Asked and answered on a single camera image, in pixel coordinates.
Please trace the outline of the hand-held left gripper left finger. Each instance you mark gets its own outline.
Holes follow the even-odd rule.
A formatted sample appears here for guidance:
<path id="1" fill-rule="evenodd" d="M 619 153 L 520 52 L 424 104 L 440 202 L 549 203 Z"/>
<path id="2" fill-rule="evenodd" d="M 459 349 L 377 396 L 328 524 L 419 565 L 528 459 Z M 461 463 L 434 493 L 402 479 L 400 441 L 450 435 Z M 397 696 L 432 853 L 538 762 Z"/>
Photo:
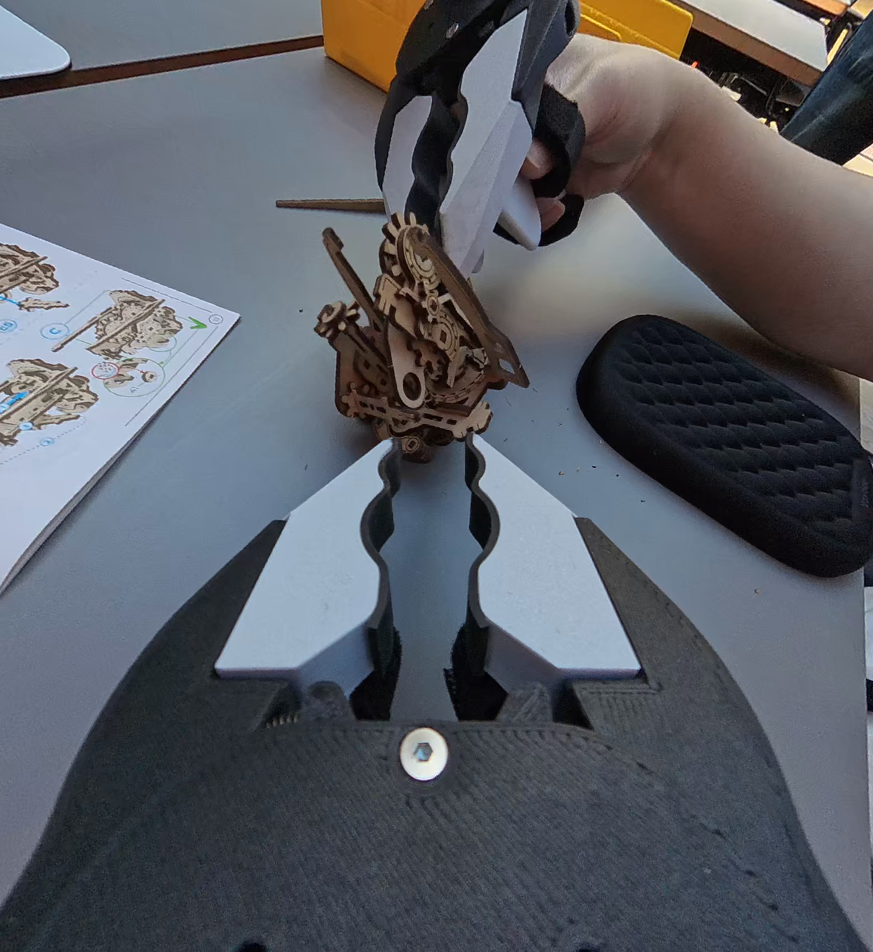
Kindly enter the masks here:
<path id="1" fill-rule="evenodd" d="M 216 661 L 223 678 L 338 685 L 357 718 L 388 720 L 401 643 L 381 549 L 401 451 L 380 443 L 294 509 Z"/>

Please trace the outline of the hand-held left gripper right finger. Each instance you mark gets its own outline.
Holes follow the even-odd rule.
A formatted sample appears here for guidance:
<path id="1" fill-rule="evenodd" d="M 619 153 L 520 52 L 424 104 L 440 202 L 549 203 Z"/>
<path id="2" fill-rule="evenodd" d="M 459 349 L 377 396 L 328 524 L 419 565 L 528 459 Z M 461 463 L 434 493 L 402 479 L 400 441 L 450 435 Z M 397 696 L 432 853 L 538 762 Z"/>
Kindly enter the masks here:
<path id="1" fill-rule="evenodd" d="M 466 621 L 446 670 L 459 720 L 493 720 L 541 685 L 571 709 L 576 682 L 644 682 L 641 662 L 574 514 L 479 436 L 466 438 L 469 531 Z"/>

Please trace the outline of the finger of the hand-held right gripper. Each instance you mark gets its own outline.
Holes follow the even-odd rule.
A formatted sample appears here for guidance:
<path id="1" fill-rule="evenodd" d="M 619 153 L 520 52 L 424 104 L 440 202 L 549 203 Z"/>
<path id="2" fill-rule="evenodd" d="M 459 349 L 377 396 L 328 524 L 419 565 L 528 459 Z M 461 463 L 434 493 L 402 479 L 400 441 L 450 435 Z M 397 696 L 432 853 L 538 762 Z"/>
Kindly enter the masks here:
<path id="1" fill-rule="evenodd" d="M 443 250 L 464 277 L 480 268 L 500 218 L 518 244 L 537 247 L 536 199 L 529 184 L 517 181 L 532 130 L 512 98 L 526 17 L 524 10 L 492 33 L 462 76 L 466 115 L 439 220 Z"/>
<path id="2" fill-rule="evenodd" d="M 385 211 L 405 220 L 438 220 L 453 177 L 453 109 L 439 95 L 416 96 L 395 113 L 381 190 Z"/>

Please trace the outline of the wooden gear model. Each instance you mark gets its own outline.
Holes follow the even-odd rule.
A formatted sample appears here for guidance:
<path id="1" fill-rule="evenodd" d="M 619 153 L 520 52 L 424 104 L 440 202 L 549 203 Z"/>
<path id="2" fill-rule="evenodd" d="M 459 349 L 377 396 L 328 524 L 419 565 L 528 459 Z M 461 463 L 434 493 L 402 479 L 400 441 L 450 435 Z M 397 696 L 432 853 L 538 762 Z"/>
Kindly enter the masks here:
<path id="1" fill-rule="evenodd" d="M 527 388 L 529 379 L 469 279 L 414 214 L 393 214 L 382 234 L 380 273 L 368 292 L 342 240 L 324 229 L 353 301 L 326 304 L 314 329 L 337 354 L 337 410 L 370 423 L 378 440 L 395 439 L 408 461 L 428 463 L 439 448 L 489 427 L 488 390 Z"/>

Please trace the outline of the person's right forearm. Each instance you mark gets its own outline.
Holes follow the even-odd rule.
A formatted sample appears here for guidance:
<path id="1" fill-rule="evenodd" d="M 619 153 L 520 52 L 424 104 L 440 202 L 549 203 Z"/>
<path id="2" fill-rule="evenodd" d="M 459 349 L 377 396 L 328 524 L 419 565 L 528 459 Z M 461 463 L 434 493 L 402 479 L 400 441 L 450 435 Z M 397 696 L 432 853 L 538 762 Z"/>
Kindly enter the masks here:
<path id="1" fill-rule="evenodd" d="M 873 178 L 782 139 L 708 79 L 635 70 L 646 158 L 623 196 L 765 338 L 873 382 Z"/>

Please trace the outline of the person's right hand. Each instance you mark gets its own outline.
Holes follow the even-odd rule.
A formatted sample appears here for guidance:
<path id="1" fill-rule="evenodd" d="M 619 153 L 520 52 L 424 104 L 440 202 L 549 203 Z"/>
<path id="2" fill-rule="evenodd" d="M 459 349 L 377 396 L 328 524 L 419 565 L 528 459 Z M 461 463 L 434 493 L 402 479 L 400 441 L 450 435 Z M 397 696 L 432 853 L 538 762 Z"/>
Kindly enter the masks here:
<path id="1" fill-rule="evenodd" d="M 582 151 L 566 188 L 538 197 L 544 231 L 564 215 L 569 195 L 620 193 L 648 160 L 673 110 L 681 64 L 641 46 L 578 35 L 549 67 L 549 86 L 573 102 L 585 124 Z"/>

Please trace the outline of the wooden stick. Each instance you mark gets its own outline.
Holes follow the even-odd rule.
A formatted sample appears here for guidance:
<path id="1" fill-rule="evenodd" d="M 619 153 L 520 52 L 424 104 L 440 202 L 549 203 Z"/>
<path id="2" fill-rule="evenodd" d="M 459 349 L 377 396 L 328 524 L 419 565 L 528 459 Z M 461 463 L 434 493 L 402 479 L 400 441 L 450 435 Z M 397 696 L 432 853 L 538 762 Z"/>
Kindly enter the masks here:
<path id="1" fill-rule="evenodd" d="M 277 199 L 275 207 L 279 209 L 335 211 L 366 215 L 385 215 L 385 203 L 379 198 L 294 198 Z"/>

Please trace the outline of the yellow plastic storage bin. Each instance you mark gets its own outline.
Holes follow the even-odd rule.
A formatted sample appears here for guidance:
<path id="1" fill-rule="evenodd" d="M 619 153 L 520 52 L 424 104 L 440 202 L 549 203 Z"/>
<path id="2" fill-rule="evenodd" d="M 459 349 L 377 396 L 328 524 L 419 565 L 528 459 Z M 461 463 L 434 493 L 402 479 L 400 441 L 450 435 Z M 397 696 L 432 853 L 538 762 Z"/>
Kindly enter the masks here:
<path id="1" fill-rule="evenodd" d="M 423 1 L 323 1 L 325 54 L 387 91 L 395 61 Z M 579 33 L 640 45 L 678 59 L 692 14 L 668 1 L 581 1 Z"/>

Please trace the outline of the black padded wrist rest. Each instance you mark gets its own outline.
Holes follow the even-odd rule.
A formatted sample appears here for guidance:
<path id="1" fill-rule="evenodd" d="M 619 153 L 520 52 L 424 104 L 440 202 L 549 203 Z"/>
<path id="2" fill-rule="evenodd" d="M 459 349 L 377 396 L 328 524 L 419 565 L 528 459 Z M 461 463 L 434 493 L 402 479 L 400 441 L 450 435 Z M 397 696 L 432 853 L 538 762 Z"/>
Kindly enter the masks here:
<path id="1" fill-rule="evenodd" d="M 837 419 L 702 333 L 622 321 L 576 379 L 585 420 L 647 476 L 778 562 L 833 578 L 873 555 L 873 471 Z"/>

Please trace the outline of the white instruction booklet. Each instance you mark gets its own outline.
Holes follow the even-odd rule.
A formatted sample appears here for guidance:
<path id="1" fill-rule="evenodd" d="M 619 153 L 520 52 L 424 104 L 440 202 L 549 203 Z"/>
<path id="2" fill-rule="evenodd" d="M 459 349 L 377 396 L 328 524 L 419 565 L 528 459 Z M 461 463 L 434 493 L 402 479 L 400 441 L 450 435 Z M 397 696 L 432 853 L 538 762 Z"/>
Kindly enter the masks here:
<path id="1" fill-rule="evenodd" d="M 237 321 L 0 224 L 0 593 Z"/>

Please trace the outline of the white magnifier stand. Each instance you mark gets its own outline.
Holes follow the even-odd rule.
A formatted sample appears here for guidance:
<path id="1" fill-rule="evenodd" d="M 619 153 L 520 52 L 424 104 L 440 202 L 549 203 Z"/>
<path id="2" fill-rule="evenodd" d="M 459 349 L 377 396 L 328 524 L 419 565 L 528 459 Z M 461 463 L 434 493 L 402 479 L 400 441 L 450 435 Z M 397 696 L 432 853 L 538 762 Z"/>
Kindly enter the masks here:
<path id="1" fill-rule="evenodd" d="M 52 75 L 70 66 L 61 45 L 0 5 L 0 81 Z"/>

